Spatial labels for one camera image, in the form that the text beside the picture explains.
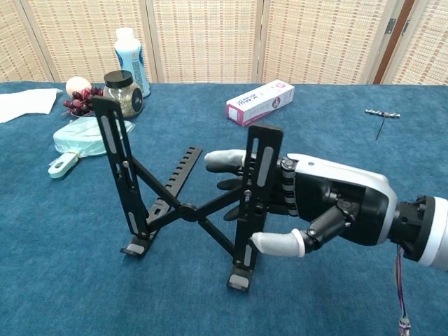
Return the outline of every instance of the red grapes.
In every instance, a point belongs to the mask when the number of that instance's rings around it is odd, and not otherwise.
[[[72,100],[64,100],[63,107],[67,107],[67,113],[77,117],[93,116],[92,97],[102,96],[103,90],[99,87],[89,87],[82,89],[80,92],[73,91],[71,94]]]

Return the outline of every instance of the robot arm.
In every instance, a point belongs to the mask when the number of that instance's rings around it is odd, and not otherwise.
[[[235,173],[244,156],[243,150],[212,152],[206,168]],[[448,270],[447,200],[418,196],[399,202],[385,176],[308,155],[288,154],[277,166],[283,206],[310,226],[288,234],[255,233],[251,240],[261,253],[302,257],[338,236],[364,246],[390,240],[403,247],[405,258]]]

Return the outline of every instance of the glass jar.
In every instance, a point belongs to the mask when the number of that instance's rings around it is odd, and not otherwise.
[[[143,95],[130,71],[117,70],[104,76],[106,87],[103,96],[116,100],[124,118],[132,118],[140,114],[143,108]]]

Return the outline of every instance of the black jar lid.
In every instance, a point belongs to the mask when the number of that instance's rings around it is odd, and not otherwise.
[[[111,71],[104,75],[104,82],[108,88],[120,89],[131,85],[134,80],[128,70]]]

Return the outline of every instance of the woven panel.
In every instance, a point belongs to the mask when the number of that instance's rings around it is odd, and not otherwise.
[[[131,27],[143,44],[146,75],[152,81],[139,0],[29,0],[43,39],[62,81],[83,76],[103,83],[104,74],[120,68],[113,44],[115,31]]]
[[[271,0],[263,82],[360,83],[388,0]]]
[[[250,83],[256,0],[153,0],[165,82]]]
[[[428,2],[392,83],[448,84],[448,0]]]
[[[0,80],[49,81],[11,0],[0,6]]]

